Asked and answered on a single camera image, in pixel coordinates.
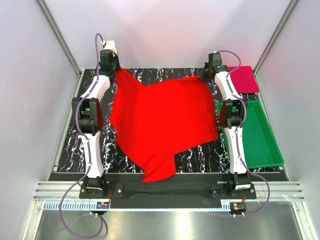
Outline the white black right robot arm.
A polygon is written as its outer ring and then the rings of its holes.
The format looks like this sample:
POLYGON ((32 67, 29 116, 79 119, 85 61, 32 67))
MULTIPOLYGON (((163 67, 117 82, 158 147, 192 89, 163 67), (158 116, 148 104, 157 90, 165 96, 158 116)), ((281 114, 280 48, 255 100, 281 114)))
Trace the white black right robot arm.
POLYGON ((219 124, 224 129, 229 152, 229 180, 224 191, 233 199, 244 201, 251 188, 251 174, 246 165, 243 146, 243 126, 247 119, 247 105, 231 80, 231 73, 241 66, 240 57, 230 50, 218 50, 208 55, 199 78, 207 83, 214 81, 222 95, 223 103, 219 124), (221 53, 234 55, 238 66, 229 70, 223 64, 221 53))

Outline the folded magenta t shirt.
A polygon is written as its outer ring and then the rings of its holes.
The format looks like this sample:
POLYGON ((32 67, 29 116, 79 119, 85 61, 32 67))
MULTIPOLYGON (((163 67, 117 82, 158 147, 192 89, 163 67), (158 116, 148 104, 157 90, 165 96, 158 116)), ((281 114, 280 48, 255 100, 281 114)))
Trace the folded magenta t shirt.
POLYGON ((238 94, 255 94, 260 91, 251 66, 240 66, 230 74, 230 78, 238 94))

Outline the red t shirt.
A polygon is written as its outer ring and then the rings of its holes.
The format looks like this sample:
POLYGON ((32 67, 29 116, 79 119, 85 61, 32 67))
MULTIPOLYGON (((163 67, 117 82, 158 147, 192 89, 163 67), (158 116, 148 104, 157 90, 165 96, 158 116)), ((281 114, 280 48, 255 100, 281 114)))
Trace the red t shirt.
POLYGON ((116 83, 110 123, 116 143, 143 170, 143 183, 170 178, 176 154, 218 139, 214 98, 198 76, 145 86, 122 69, 116 83))

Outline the left aluminium frame post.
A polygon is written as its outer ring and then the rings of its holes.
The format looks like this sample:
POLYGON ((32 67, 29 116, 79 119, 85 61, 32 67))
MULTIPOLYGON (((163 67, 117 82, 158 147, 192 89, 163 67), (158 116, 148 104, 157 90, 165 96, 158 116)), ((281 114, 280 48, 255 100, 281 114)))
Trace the left aluminium frame post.
POLYGON ((44 16, 51 32, 53 33, 54 37, 56 38, 61 50, 63 51, 65 57, 67 58, 71 68, 75 72, 76 76, 79 78, 82 74, 82 70, 80 69, 79 65, 77 64, 76 59, 74 58, 70 48, 67 45, 65 38, 63 37, 59 26, 50 11, 50 8, 45 0, 35 0, 35 3, 39 7, 42 15, 44 16))

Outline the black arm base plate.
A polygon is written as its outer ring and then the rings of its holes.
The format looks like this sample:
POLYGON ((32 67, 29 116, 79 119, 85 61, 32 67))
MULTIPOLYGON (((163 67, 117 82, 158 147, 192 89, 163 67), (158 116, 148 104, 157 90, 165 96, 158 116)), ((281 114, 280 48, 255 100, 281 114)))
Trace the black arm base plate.
POLYGON ((141 173, 107 173, 111 208, 137 211, 165 209, 213 209, 221 200, 257 198, 255 187, 235 190, 228 173, 177 173, 167 180, 143 183, 141 173))

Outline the aluminium frame post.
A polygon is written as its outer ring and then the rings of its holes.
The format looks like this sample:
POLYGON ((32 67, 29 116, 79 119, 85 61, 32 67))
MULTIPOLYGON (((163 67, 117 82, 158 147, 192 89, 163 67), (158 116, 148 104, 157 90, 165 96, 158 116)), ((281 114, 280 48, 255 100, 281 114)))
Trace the aluminium frame post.
POLYGON ((56 38, 61 50, 63 51, 65 57, 67 58, 71 68, 75 72, 76 76, 79 78, 82 74, 82 70, 80 69, 79 65, 77 64, 76 59, 74 58, 70 48, 67 45, 65 38, 63 37, 59 26, 50 11, 50 8, 45 0, 35 0, 35 3, 39 7, 42 15, 44 16, 51 32, 53 33, 54 37, 56 38))
POLYGON ((276 25, 268 43, 266 44, 261 56, 259 57, 257 64, 253 69, 253 74, 256 76, 263 66, 265 60, 267 59, 269 53, 273 49, 273 46, 277 42, 278 38, 280 37, 281 33, 283 32, 286 24, 290 20, 292 14, 294 13, 295 9, 297 8, 300 0, 290 0, 286 9, 284 10, 278 24, 276 25))

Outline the right aluminium frame post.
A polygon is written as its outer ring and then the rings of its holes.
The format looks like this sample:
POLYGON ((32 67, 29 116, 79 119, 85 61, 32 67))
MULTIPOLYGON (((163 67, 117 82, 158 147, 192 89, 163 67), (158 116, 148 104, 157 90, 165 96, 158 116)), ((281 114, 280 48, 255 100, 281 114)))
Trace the right aluminium frame post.
POLYGON ((297 8, 300 0, 290 0, 286 9, 284 10, 278 24, 276 25, 268 43, 266 44, 261 56, 259 57, 257 64, 253 69, 253 74, 256 76, 263 66, 265 60, 267 59, 269 53, 273 49, 273 46, 277 42, 278 38, 280 37, 281 33, 283 32, 286 24, 290 20, 292 14, 294 13, 295 9, 297 8))

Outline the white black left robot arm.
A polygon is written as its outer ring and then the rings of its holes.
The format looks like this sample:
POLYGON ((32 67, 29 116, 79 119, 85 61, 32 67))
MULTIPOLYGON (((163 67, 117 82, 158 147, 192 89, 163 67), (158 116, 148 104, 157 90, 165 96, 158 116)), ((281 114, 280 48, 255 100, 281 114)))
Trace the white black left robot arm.
POLYGON ((116 43, 101 42, 97 71, 92 83, 80 96, 72 99, 72 117, 84 152, 85 174, 81 178, 80 198, 103 198, 110 193, 101 159, 100 134, 104 126, 101 101, 120 70, 116 43))

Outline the aluminium front rail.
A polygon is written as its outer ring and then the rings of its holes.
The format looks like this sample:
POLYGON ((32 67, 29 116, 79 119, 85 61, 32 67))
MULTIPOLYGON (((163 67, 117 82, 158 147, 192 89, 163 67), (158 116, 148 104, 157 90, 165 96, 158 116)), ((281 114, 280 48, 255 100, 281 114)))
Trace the aluminium front rail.
MULTIPOLYGON (((36 187, 34 198, 60 199, 72 184, 70 181, 40 181, 36 187)), ((270 188, 270 201, 302 202, 305 200, 298 182, 271 181, 268 184, 270 188)), ((128 192, 170 195, 185 193, 191 195, 207 192, 208 188, 210 188, 209 182, 158 182, 149 184, 122 182, 113 188, 112 194, 115 196, 121 191, 122 196, 125 196, 128 192)))

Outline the green plastic tray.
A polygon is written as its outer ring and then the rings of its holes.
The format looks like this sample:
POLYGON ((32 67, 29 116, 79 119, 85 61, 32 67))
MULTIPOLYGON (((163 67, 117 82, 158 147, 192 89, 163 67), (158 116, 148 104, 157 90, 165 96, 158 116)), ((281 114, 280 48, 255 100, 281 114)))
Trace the green plastic tray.
POLYGON ((248 168, 283 166, 283 156, 258 100, 247 102, 247 116, 243 126, 242 141, 248 168))

